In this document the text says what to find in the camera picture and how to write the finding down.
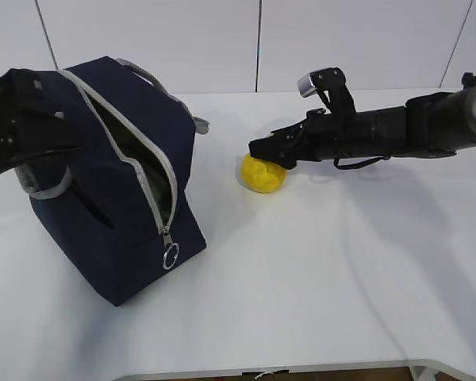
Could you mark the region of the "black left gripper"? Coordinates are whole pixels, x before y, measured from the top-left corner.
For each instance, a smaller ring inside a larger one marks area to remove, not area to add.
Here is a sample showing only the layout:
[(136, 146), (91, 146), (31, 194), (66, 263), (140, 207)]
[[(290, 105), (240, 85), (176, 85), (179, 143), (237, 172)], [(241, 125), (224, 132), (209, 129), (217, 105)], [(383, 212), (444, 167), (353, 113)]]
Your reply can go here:
[(0, 77), (0, 174), (84, 147), (80, 133), (63, 117), (34, 109), (41, 95), (35, 71), (13, 68)]

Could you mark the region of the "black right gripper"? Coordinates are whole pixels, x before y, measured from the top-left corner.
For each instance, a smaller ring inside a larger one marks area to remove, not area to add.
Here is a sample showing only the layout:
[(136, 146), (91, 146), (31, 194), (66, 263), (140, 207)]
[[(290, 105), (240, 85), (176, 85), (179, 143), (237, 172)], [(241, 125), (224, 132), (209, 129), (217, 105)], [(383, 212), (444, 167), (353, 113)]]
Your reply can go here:
[(322, 109), (307, 112), (305, 119), (287, 128), (286, 135), (273, 134), (248, 143), (252, 158), (294, 169), (297, 161), (322, 161), (357, 157), (348, 130), (356, 112), (326, 114)]

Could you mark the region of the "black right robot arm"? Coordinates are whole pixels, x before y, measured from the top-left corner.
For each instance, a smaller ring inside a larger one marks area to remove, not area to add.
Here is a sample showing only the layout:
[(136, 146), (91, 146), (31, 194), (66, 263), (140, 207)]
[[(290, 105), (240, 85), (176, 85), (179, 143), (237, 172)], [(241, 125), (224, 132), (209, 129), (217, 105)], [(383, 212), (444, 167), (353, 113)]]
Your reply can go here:
[(323, 107), (298, 123), (249, 143), (251, 157), (286, 170), (298, 162), (331, 160), (356, 170), (391, 158), (440, 159), (476, 147), (476, 75), (462, 89), (409, 99), (404, 105), (357, 111), (338, 67), (311, 71), (297, 83), (302, 97), (318, 95)]

